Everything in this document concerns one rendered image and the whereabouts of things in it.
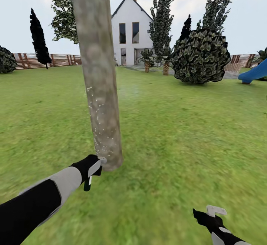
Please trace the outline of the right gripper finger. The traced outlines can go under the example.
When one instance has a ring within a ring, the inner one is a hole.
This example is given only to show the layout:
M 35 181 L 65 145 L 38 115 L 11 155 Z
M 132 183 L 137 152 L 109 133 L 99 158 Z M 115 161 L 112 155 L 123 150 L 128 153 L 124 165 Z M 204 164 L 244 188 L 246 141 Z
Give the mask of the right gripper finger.
M 196 211 L 194 208 L 193 208 L 193 214 L 194 214 L 194 218 L 197 218 L 197 213 L 198 213 L 199 211 Z M 197 218 L 197 221 L 198 221 L 198 218 Z M 199 223 L 199 222 L 198 222 Z M 199 223 L 200 224 L 200 223 Z

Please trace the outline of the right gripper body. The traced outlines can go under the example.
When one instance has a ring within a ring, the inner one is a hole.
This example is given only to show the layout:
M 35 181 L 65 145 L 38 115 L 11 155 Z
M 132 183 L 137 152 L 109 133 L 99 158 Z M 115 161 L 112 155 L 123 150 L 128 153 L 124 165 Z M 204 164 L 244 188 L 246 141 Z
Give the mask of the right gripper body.
M 200 212 L 200 211 L 197 213 L 197 218 L 198 218 L 198 222 L 201 225 L 206 226 L 208 229 L 209 229 L 210 222 L 217 222 L 221 225 L 223 224 L 221 217 L 219 217 L 219 216 L 212 217 L 212 216 L 209 216 L 206 213 Z

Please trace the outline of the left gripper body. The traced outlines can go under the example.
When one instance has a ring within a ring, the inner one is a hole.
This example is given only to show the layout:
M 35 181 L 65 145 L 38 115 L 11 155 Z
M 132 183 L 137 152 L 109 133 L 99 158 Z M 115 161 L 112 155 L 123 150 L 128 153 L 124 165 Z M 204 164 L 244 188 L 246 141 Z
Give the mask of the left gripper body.
M 100 176 L 101 175 L 101 171 L 102 171 L 102 166 L 100 166 L 100 168 L 93 175 Z

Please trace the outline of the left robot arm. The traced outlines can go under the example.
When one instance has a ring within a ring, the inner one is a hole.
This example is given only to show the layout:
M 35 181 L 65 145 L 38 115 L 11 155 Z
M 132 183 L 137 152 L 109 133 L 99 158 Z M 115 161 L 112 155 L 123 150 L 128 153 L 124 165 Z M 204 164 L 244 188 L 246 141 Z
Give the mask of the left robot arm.
M 91 175 L 100 176 L 104 157 L 87 156 L 0 205 L 0 245 L 20 245 L 51 219 L 73 192 Z

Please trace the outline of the pesticide atomizer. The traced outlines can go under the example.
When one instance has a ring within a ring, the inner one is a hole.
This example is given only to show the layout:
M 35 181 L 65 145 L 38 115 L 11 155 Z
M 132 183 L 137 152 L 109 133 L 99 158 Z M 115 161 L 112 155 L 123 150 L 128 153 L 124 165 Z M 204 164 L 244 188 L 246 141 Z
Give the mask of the pesticide atomizer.
M 92 175 L 85 181 L 84 188 L 83 188 L 84 191 L 87 192 L 90 190 L 91 182 L 92 182 Z

